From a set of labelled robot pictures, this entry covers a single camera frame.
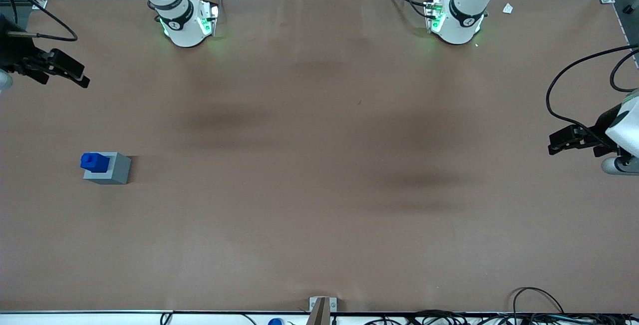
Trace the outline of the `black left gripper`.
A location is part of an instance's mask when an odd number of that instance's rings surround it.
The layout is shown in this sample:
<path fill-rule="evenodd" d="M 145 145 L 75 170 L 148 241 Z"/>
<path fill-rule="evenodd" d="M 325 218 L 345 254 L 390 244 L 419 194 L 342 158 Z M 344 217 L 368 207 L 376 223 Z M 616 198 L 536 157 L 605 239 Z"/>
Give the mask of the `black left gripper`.
<path fill-rule="evenodd" d="M 598 116 L 591 127 L 566 126 L 549 136 L 548 154 L 554 156 L 571 149 L 593 148 L 595 157 L 617 152 L 617 144 L 606 135 L 620 110 L 614 106 Z"/>

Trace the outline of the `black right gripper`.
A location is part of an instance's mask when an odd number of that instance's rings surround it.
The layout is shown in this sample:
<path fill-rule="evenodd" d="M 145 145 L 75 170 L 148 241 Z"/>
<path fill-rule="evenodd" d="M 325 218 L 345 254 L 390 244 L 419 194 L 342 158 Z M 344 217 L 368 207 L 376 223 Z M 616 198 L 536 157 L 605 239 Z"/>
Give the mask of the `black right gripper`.
<path fill-rule="evenodd" d="M 47 84 L 48 65 L 67 75 L 67 79 L 81 88 L 88 88 L 89 77 L 84 76 L 84 65 L 61 49 L 39 49 L 28 37 L 18 37 L 23 29 L 5 15 L 0 16 L 0 84 L 12 85 L 11 74 L 27 76 L 39 84 Z"/>

